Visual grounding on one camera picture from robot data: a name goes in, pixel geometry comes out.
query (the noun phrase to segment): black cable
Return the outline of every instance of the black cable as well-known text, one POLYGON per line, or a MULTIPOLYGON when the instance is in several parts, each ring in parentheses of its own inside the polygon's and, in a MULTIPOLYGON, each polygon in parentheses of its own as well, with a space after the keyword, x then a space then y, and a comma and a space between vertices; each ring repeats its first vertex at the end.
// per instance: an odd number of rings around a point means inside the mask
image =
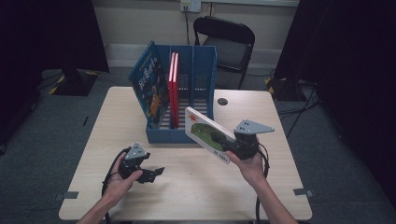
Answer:
POLYGON ((249 74, 247 74, 247 77, 270 77, 271 76, 271 74, 266 74, 266 75, 249 75, 249 74))
MULTIPOLYGON (((311 101, 311 99, 313 98, 313 93, 314 93, 314 91, 316 90, 316 84, 309 84, 309 86, 312 86, 313 87, 313 89, 312 89, 312 91, 311 91, 311 93, 310 93, 310 96, 309 96, 309 98, 307 99, 307 102, 310 102, 311 101)), ((308 109, 311 109, 311 108, 313 108, 314 106, 316 106, 316 105, 318 105, 319 104, 319 100, 317 100, 316 102, 314 102, 311 106, 309 106, 309 107, 303 107, 302 109, 289 109, 289 110, 283 110, 283 111, 279 111, 279 112, 277 112, 277 114, 278 115, 284 115, 284 114, 293 114, 293 113, 299 113, 299 112, 301 112, 301 110, 308 110, 308 109)))
POLYGON ((271 70, 271 72, 270 72, 271 77, 274 76, 275 70, 276 70, 275 68, 273 70, 271 70))
MULTIPOLYGON (((116 161, 119 159, 119 157, 122 155, 122 153, 128 152, 128 151, 129 151, 129 148, 123 149, 123 150, 117 155, 117 157, 114 159, 113 163, 111 164, 110 169, 108 170, 108 173, 107 173, 107 175, 106 175, 106 178, 105 178, 105 180, 103 181, 102 196, 105 194, 105 191, 106 191, 107 186, 108 186, 108 180, 110 179, 110 177, 111 177, 112 175, 118 173, 118 172, 116 172, 116 173, 111 174, 111 171, 113 170, 114 165, 116 164, 116 161)), ((107 223, 107 224, 111 224, 110 215, 108 214, 108 212, 105 214, 105 219, 106 219, 106 223, 107 223)))
POLYGON ((301 116, 301 115, 303 114, 303 112, 305 111, 304 109, 308 106, 309 101, 311 100, 312 95, 314 94, 315 89, 316 89, 315 87, 312 88, 311 94, 309 95, 308 100, 306 100, 306 104, 304 105, 304 107, 303 107, 303 109, 300 111, 300 113, 298 114, 296 120, 295 120, 295 121, 293 122, 293 124, 291 125, 291 128, 290 128, 288 134, 286 135, 286 138, 287 138, 287 139, 289 138, 289 135, 290 135, 291 131, 293 131, 294 126, 296 125, 298 119, 300 118, 300 116, 301 116))
MULTIPOLYGON (((267 176, 268 176, 268 171, 270 169, 270 163, 268 162, 269 161, 268 151, 267 151, 267 148, 263 144, 259 143, 259 145, 264 148, 265 154, 266 154, 266 156, 265 156, 264 153, 262 153, 262 151, 257 150, 257 152, 260 155, 262 155, 262 159, 265 161, 265 164, 264 164, 264 178, 266 179, 267 176)), ((260 222, 260 199, 259 199, 259 196, 257 196, 257 199, 256 199, 256 222, 259 223, 259 224, 261 223, 260 222)))
POLYGON ((288 118, 288 117, 291 117, 291 116, 293 116, 295 113, 299 113, 300 111, 301 111, 301 110, 299 110, 299 111, 294 111, 294 112, 292 112, 292 113, 289 113, 287 116, 282 117, 280 120, 285 119, 285 118, 288 118))
POLYGON ((190 44, 190 37, 189 37, 189 13, 188 13, 188 7, 183 7, 184 9, 184 17, 186 18, 186 29, 187 29, 187 45, 190 44))

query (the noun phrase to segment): red book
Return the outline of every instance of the red book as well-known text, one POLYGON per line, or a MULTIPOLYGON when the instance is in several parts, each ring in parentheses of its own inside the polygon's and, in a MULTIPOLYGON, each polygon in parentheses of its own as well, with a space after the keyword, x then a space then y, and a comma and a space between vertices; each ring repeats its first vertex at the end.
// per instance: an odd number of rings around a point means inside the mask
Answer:
POLYGON ((173 103, 174 103, 174 119, 173 126, 178 128, 178 53, 175 53, 175 60, 173 64, 173 75, 172 75, 172 90, 173 90, 173 103))
POLYGON ((169 105, 171 106, 171 127, 175 128, 174 120, 175 120, 175 101, 174 101, 174 84, 173 84, 173 76, 174 76, 174 64, 175 64, 176 54, 172 53, 171 62, 169 64, 169 79, 168 79, 168 88, 169 88, 169 105))

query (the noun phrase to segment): blue book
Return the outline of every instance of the blue book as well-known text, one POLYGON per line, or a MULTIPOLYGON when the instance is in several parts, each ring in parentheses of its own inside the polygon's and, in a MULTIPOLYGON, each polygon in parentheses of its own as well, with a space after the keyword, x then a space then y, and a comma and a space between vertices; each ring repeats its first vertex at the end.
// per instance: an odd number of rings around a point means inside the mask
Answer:
POLYGON ((148 120, 147 128, 160 128, 169 106, 169 90, 154 41, 148 44, 128 79, 148 120))

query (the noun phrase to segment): book cover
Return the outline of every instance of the book cover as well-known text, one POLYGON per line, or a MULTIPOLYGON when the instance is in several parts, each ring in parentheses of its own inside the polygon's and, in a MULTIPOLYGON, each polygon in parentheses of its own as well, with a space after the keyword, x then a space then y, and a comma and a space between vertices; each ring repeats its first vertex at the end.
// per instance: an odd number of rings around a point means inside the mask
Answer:
POLYGON ((228 164, 230 159, 219 142, 220 140, 234 142, 234 134, 191 107, 185 109, 185 116, 186 135, 228 164))
POLYGON ((169 106, 169 90, 154 41, 148 44, 128 79, 148 120, 148 128, 159 128, 169 106))

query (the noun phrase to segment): white wall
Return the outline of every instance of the white wall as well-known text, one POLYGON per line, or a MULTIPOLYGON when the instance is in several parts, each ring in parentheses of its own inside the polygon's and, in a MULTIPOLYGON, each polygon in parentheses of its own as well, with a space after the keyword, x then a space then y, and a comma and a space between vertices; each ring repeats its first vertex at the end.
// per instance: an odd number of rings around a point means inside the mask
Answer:
MULTIPOLYGON (((179 1, 93 0, 105 44, 146 46, 186 45, 187 25, 179 1)), ((274 66, 283 49, 296 7, 202 3, 201 13, 189 13, 189 38, 193 44, 192 23, 209 15, 242 22, 256 36, 251 64, 274 66)))

